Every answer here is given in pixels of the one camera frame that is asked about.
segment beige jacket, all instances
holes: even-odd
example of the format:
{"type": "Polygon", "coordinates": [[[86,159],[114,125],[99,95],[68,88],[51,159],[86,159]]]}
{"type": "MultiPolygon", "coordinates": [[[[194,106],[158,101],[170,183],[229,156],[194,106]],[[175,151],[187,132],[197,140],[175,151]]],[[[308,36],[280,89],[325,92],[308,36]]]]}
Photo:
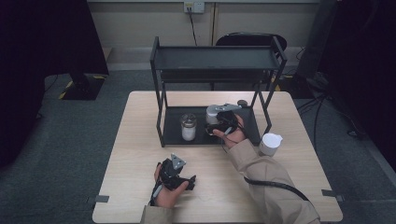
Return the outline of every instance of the beige jacket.
{"type": "MultiPolygon", "coordinates": [[[[271,157],[259,156],[249,140],[229,150],[230,159],[241,175],[293,186],[288,172],[271,157]]],[[[250,194],[262,211],[263,223],[320,223],[311,202],[286,189],[250,185],[250,194]]],[[[146,206],[140,223],[172,223],[172,210],[146,206]]]]}

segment hand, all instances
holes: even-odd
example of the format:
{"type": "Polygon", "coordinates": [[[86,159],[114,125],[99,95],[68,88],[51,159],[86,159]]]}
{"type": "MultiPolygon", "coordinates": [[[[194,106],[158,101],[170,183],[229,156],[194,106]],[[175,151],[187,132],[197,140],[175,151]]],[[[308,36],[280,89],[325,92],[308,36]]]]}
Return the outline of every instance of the hand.
{"type": "MultiPolygon", "coordinates": [[[[236,118],[238,119],[238,123],[241,127],[244,127],[244,121],[242,120],[239,115],[236,115],[236,118]]],[[[213,134],[219,138],[222,138],[224,140],[224,144],[227,148],[232,148],[236,144],[242,142],[243,140],[246,139],[245,134],[242,132],[240,128],[237,128],[233,133],[230,134],[224,134],[224,132],[220,130],[213,130],[213,134]]]]}
{"type": "MultiPolygon", "coordinates": [[[[154,173],[154,179],[158,179],[158,175],[160,174],[161,170],[161,165],[159,164],[157,166],[157,169],[155,170],[154,173]]],[[[178,186],[177,189],[174,190],[169,190],[167,189],[164,185],[163,188],[161,189],[160,193],[158,194],[157,198],[155,199],[155,204],[159,207],[164,207],[164,208],[174,208],[178,196],[180,196],[181,193],[189,186],[189,181],[184,181],[180,186],[178,186]]]]}

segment jar with white contents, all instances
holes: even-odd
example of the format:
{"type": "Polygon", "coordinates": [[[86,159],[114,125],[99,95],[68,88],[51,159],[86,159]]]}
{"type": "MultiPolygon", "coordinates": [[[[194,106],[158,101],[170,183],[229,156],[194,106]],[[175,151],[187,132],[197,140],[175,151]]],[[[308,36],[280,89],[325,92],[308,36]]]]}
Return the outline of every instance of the jar with white contents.
{"type": "Polygon", "coordinates": [[[195,138],[197,118],[193,114],[184,114],[180,118],[181,136],[186,141],[192,141],[195,138]]]}

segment black chair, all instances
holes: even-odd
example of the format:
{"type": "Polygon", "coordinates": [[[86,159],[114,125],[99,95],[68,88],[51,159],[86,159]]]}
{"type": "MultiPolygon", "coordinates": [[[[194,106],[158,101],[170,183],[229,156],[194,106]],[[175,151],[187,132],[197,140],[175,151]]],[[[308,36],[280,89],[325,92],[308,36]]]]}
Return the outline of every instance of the black chair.
{"type": "MultiPolygon", "coordinates": [[[[288,42],[281,35],[273,34],[262,34],[262,33],[248,33],[239,32],[224,35],[217,42],[216,46],[271,46],[273,36],[276,37],[282,50],[286,49],[288,42]]],[[[263,83],[270,83],[273,73],[269,74],[267,79],[262,80],[263,83]]],[[[215,84],[210,83],[212,90],[215,89],[215,84]]]]}

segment person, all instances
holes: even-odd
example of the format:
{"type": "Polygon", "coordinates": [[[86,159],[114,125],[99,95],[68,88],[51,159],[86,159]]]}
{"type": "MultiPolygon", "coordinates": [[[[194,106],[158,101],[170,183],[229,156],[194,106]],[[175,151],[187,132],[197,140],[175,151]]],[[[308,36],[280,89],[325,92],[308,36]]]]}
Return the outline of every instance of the person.
{"type": "MultiPolygon", "coordinates": [[[[214,130],[213,134],[223,139],[230,160],[243,177],[250,180],[266,180],[294,187],[286,169],[268,156],[260,156],[243,130],[243,120],[237,116],[239,126],[233,133],[214,130]]],[[[161,165],[157,166],[157,179],[161,165]]],[[[156,206],[145,206],[140,223],[172,223],[172,208],[178,196],[188,186],[185,181],[171,191],[163,188],[156,198],[156,206]]],[[[286,189],[249,185],[250,194],[262,212],[263,223],[320,223],[318,212],[311,202],[286,189]]]]}

